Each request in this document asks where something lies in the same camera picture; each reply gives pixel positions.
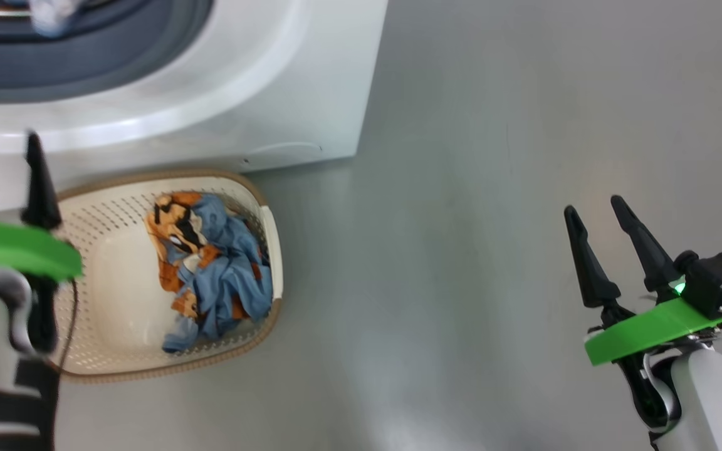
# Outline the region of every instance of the blue and orange cloth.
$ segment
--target blue and orange cloth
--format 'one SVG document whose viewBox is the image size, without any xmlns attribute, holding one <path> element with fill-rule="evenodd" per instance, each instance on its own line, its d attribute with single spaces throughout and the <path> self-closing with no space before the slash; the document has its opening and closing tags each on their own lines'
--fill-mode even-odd
<svg viewBox="0 0 722 451">
<path fill-rule="evenodd" d="M 269 259 L 246 219 L 219 197 L 164 194 L 144 225 L 157 251 L 160 285 L 177 294 L 172 310 L 178 317 L 164 351 L 184 351 L 200 338 L 218 340 L 242 320 L 257 321 L 269 312 Z"/>
</svg>

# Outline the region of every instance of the laundry basket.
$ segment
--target laundry basket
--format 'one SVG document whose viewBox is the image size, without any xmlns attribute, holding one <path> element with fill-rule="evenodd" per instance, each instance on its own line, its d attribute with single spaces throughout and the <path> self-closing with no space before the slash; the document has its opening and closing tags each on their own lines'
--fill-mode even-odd
<svg viewBox="0 0 722 451">
<path fill-rule="evenodd" d="M 171 308 L 175 294 L 160 287 L 144 215 L 157 196 L 174 191 L 212 192 L 249 220 L 269 254 L 273 303 L 264 320 L 244 320 L 219 341 L 197 342 L 187 351 L 167 354 L 161 343 L 177 315 Z M 60 339 L 51 360 L 59 365 L 68 345 L 60 368 L 64 379 L 115 382 L 211 365 L 254 348 L 275 325 L 283 296 L 278 231 L 263 195 L 246 178 L 208 170 L 162 172 L 72 189 L 58 198 L 63 225 L 56 235 L 71 242 L 83 258 L 71 334 L 72 286 L 63 286 L 55 296 Z"/>
</svg>

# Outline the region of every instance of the gray floor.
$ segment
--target gray floor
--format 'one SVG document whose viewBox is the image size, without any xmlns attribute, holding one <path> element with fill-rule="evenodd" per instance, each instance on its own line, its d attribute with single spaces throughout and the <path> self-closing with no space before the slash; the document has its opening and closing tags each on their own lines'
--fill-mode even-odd
<svg viewBox="0 0 722 451">
<path fill-rule="evenodd" d="M 283 240 L 273 334 L 64 385 L 58 449 L 649 449 L 587 363 L 562 209 L 638 310 L 610 194 L 671 254 L 722 251 L 722 2 L 392 0 L 358 157 L 252 178 Z"/>
</svg>

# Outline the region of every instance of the basket handle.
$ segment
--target basket handle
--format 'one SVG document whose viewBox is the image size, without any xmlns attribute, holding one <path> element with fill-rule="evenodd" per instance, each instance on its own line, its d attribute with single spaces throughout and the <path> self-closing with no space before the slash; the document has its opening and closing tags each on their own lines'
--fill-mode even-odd
<svg viewBox="0 0 722 451">
<path fill-rule="evenodd" d="M 275 215 L 268 206 L 261 207 L 266 247 L 269 249 L 269 266 L 272 270 L 272 299 L 283 297 L 283 254 L 280 251 L 280 236 Z"/>
</svg>

